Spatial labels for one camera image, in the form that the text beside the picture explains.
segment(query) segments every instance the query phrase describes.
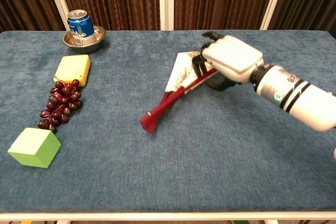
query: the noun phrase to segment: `red grapes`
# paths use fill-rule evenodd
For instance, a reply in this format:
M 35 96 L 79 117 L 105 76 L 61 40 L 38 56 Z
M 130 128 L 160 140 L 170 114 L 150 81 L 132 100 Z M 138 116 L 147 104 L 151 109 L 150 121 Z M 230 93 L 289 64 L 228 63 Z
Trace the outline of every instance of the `red grapes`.
M 37 123 L 40 129 L 51 130 L 55 132 L 56 126 L 69 121 L 71 110 L 83 106 L 79 100 L 81 92 L 78 91 L 79 81 L 73 80 L 72 83 L 55 82 L 55 88 L 50 89 L 49 101 L 46 104 L 47 109 L 40 112 L 43 119 Z

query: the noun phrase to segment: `pepsi can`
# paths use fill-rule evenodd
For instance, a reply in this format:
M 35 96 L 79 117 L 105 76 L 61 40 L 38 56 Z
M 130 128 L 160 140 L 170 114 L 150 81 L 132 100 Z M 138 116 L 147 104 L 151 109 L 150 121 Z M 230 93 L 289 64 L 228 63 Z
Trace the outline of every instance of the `pepsi can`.
M 77 46 L 85 46 L 97 41 L 92 20 L 86 10 L 69 12 L 68 25 Z

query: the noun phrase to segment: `green foam block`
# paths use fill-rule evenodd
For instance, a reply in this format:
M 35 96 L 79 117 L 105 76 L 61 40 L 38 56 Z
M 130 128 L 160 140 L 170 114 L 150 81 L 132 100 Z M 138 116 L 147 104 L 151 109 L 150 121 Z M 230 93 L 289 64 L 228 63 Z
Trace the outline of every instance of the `green foam block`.
M 52 131 L 25 128 L 8 153 L 22 165 L 48 168 L 60 147 Z

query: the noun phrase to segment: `block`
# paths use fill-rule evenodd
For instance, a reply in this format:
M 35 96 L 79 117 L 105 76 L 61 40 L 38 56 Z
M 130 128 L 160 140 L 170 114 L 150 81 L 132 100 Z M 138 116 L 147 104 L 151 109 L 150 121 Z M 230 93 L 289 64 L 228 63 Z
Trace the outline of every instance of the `block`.
M 48 168 L 60 147 L 52 131 L 25 128 L 7 152 L 22 165 Z
M 73 80 L 79 80 L 79 86 L 86 85 L 90 69 L 90 58 L 88 55 L 70 55 L 64 56 L 58 65 L 54 81 L 61 80 L 70 83 Z

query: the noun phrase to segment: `stainless steel bowl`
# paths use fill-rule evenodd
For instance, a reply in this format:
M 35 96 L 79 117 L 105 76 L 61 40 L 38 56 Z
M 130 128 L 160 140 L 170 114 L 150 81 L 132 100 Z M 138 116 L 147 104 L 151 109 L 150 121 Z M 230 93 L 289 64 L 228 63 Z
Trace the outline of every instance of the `stainless steel bowl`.
M 65 45 L 67 45 L 68 47 L 72 47 L 75 50 L 77 50 L 78 52 L 80 52 L 81 54 L 91 54 L 95 51 L 97 51 L 101 45 L 102 42 L 106 36 L 106 30 L 104 28 L 102 28 L 101 26 L 93 26 L 94 28 L 94 34 L 97 38 L 97 41 L 89 44 L 89 45 L 85 45 L 85 46 L 77 46 L 75 43 L 75 39 L 73 38 L 71 31 L 67 31 L 63 36 L 62 36 L 62 41 Z

